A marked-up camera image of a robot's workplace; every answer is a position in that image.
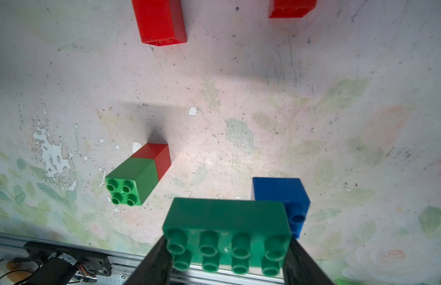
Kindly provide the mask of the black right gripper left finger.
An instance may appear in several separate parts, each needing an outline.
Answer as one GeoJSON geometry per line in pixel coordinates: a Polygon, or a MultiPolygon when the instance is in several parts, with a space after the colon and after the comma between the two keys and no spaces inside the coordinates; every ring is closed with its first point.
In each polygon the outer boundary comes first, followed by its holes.
{"type": "Polygon", "coordinates": [[[125,285],[169,285],[173,270],[173,256],[162,236],[144,260],[125,281],[125,285]]]}

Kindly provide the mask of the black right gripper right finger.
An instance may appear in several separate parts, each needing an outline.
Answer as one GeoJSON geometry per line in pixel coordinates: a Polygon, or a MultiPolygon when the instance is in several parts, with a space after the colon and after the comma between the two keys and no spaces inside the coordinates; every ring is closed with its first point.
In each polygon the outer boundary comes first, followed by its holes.
{"type": "Polygon", "coordinates": [[[289,244],[282,270],[286,285],[334,285],[296,239],[289,244]]]}

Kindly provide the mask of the green long lego brick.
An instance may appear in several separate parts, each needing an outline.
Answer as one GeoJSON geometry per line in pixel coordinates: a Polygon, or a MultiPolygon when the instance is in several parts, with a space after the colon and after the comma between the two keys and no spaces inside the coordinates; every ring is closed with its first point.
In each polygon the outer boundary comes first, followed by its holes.
{"type": "Polygon", "coordinates": [[[277,201],[174,198],[162,231],[178,271],[192,264],[209,273],[260,268],[274,277],[292,240],[284,205],[277,201]]]}

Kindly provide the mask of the blue small lego brick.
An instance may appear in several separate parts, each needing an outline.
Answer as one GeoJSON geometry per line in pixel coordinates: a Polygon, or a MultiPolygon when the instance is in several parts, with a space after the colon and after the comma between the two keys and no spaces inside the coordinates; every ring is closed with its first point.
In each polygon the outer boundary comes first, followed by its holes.
{"type": "Polygon", "coordinates": [[[282,202],[291,232],[296,240],[300,238],[311,203],[301,179],[254,177],[252,199],[282,202]]]}

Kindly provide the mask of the green square lego brick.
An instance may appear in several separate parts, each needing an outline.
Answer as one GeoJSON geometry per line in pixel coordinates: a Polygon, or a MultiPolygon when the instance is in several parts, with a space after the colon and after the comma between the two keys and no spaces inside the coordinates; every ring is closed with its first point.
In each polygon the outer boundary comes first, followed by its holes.
{"type": "Polygon", "coordinates": [[[141,206],[157,186],[155,161],[130,157],[105,177],[115,205],[141,206]]]}

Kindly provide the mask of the red base lego brick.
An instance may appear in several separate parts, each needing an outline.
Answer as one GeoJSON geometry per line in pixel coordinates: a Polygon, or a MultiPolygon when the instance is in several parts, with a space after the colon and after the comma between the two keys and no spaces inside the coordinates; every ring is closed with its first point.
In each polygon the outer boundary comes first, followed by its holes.
{"type": "Polygon", "coordinates": [[[270,0],[270,19],[301,19],[317,5],[317,0],[270,0]]]}

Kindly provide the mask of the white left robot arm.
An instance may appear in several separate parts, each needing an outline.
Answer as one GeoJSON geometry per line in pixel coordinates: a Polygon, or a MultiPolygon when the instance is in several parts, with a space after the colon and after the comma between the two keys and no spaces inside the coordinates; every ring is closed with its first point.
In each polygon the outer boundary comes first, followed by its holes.
{"type": "Polygon", "coordinates": [[[42,242],[27,242],[23,248],[38,268],[18,285],[67,285],[76,274],[96,282],[97,277],[112,273],[108,255],[87,248],[42,242]]]}

